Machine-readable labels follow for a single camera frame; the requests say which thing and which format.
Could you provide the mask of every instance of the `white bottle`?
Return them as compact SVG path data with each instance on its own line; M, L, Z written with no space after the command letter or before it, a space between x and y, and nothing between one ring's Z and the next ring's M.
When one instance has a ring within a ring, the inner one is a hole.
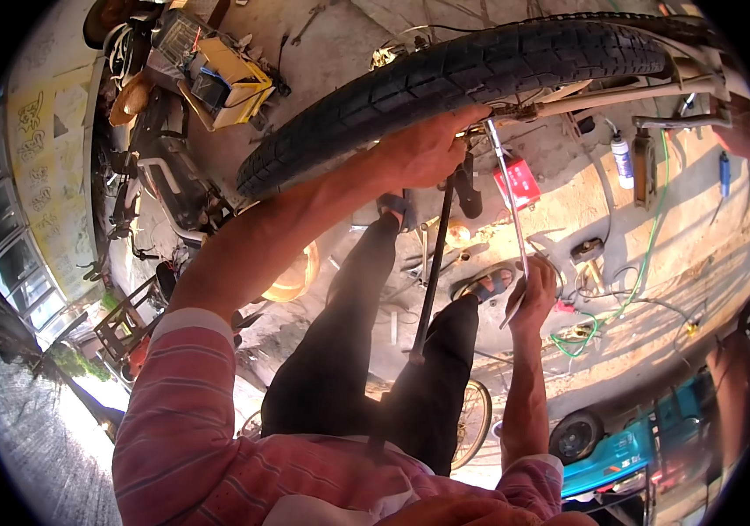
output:
M629 156L629 144L623 140L619 131L615 131L615 134L612 135L612 153L615 155L617 178L621 183L621 188L624 190L633 189L635 187L633 160Z

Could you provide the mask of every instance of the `black pants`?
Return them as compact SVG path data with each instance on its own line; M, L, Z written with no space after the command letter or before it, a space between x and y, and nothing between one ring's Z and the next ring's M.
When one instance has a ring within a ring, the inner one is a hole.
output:
M454 301L434 318L425 364L408 363L381 402L364 395L372 325L398 232L399 222L387 214L352 249L329 287L325 310L267 389L262 436L376 435L448 476L474 359L477 298Z

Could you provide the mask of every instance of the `green hose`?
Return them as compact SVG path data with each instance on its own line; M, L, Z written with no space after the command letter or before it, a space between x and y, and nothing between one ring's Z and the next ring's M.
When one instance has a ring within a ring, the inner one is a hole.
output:
M591 328L591 332L589 333L587 337L585 337L585 339L579 340L579 341L570 341L570 340L559 338L555 334L550 335L550 340L553 342L553 344L556 345L556 347L560 351L564 352L571 358L576 358L580 356L580 354L582 354L583 351L585 351L585 346L589 344L589 342L591 341L591 338L594 337L594 334L596 334L597 331L600 330L600 328L603 325L605 325L612 319L623 314L623 311L626 310L629 304L633 302L633 300L635 299L635 296L637 295L638 289L640 289L641 287L643 276L645 272L647 271L647 266L649 265L649 259L650 259L650 256L652 256L653 247L655 246L655 232L658 229L658 223L661 221L661 209L664 205L664 197L667 195L667 186L670 184L670 155L667 150L667 137L664 134L664 130L661 131L661 143L664 146L664 163L666 164L664 187L662 187L661 189L661 198L658 200L658 207L655 209L655 218L653 220L653 228L649 231L649 242L647 243L647 251L644 252L643 254L643 261L641 262L641 271L638 272L637 279L635 280L635 285L633 286L633 289L631 293L629 294L629 296L626 298L626 300L623 301L623 303L621 303L621 306L618 307L617 310L612 312L608 317L604 318L603 320L597 320L597 317L591 314L591 312L580 311L580 314L585 314L586 316L590 316L591 319L594 320L594 325ZM580 344L581 343L582 345L580 346L580 349L578 351L569 352L564 347L562 347L562 345L560 345L561 343L568 343L568 344Z

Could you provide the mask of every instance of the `blue tricycle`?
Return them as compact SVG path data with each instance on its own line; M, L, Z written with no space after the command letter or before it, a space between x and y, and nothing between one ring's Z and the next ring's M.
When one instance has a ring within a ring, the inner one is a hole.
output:
M648 524L656 493L697 477L711 463L703 447L703 406L712 394L711 376L699 373L655 400L649 412L638 408L615 434L605 434L591 410L565 416L550 436L550 453L564 465L562 499L599 506L643 494L643 524ZM572 504L571 509L584 509Z

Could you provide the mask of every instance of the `shirt cuff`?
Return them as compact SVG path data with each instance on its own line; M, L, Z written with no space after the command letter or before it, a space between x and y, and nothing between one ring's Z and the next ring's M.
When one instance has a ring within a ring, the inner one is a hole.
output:
M168 332L177 331L186 327L200 327L214 331L223 336L229 342L234 350L234 341L232 338L232 327L219 315L211 310L197 309L197 307L186 307L184 309L174 310L165 314L153 334L150 335L150 344L165 336Z
M565 468L564 466L562 466L562 461L558 457L549 455L548 453L539 453L537 455L527 455L527 456L518 458L515 462L509 465L509 468L507 468L507 471L515 468L518 464L520 464L524 460L540 460L541 462L544 462L545 464L549 465L551 468L556 469L556 471L559 473L560 479L564 478L565 476Z

